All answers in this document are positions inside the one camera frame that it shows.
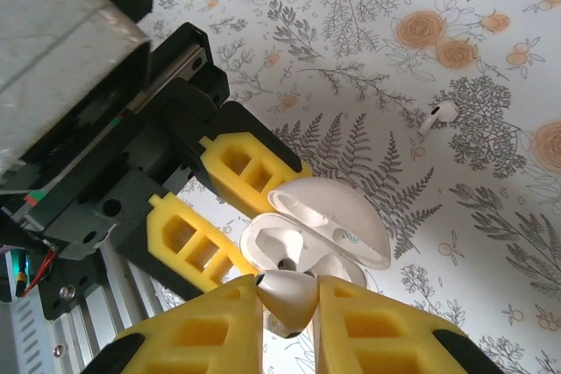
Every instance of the floral wallpaper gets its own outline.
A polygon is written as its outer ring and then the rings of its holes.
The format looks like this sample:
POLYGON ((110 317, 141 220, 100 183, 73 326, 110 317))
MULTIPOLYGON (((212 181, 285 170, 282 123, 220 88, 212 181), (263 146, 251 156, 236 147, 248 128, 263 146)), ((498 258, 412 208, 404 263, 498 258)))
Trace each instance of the floral wallpaper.
MULTIPOLYGON (((231 100, 378 209, 393 262, 365 269, 370 289, 457 324, 507 374, 560 374, 559 5, 155 0, 142 27, 155 45, 206 31, 231 100), (442 100, 458 119, 419 137, 442 100)), ((249 222, 196 181, 181 198, 234 242, 249 222)), ((314 372, 308 332, 265 338, 266 374, 314 372)))

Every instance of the earbud charging case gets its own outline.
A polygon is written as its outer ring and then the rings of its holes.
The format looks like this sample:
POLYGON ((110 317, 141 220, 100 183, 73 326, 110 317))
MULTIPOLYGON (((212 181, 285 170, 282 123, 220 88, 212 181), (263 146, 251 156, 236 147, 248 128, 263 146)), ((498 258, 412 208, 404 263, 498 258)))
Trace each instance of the earbud charging case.
POLYGON ((378 212, 345 184, 307 177, 280 185, 267 197, 279 213, 255 217, 240 240, 244 257, 259 269, 278 269, 290 259, 297 272, 366 286, 356 263, 390 266, 389 239, 378 212))

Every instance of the red wire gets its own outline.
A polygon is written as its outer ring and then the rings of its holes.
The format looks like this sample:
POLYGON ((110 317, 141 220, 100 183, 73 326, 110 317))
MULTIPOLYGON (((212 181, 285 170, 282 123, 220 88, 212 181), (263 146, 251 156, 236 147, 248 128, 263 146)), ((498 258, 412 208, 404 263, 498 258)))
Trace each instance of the red wire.
POLYGON ((35 278, 33 279, 32 283, 29 284, 29 286, 25 289, 24 293, 22 294, 22 298, 25 297, 33 289, 33 287, 39 283, 39 281, 43 278, 43 274, 51 265, 54 258, 56 258, 56 251, 52 251, 51 249, 49 249, 49 251, 45 256, 45 259, 43 260, 43 263, 41 263, 41 266, 37 271, 37 275, 35 275, 35 278))

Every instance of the screw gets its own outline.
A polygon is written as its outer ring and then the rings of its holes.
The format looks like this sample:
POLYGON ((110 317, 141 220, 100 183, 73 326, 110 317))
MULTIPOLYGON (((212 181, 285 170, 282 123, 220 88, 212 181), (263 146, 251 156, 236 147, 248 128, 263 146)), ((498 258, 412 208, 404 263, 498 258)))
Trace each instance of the screw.
POLYGON ((74 298, 74 296, 76 295, 76 289, 74 288, 74 286, 69 285, 69 286, 63 286, 60 290, 59 290, 59 296, 63 299, 63 300, 71 300, 74 298))
POLYGON ((53 355, 55 358, 60 358, 64 354, 64 346, 56 345, 53 349, 53 355))

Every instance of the white earbud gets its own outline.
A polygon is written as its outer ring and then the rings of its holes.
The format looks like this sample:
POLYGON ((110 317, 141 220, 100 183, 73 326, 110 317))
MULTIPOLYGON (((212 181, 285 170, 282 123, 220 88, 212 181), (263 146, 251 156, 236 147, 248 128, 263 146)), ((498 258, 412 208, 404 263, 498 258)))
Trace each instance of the white earbud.
POLYGON ((459 108, 456 103, 452 100, 446 100, 440 102, 432 111, 429 116, 423 122, 423 125, 419 128, 419 134, 425 136, 429 133, 430 128, 437 120, 443 123, 450 123, 456 120, 459 115, 459 108))
POLYGON ((273 319, 267 316, 266 328, 286 338, 299 335, 308 326, 319 301, 316 279, 291 271, 260 273, 255 292, 273 315, 273 319))

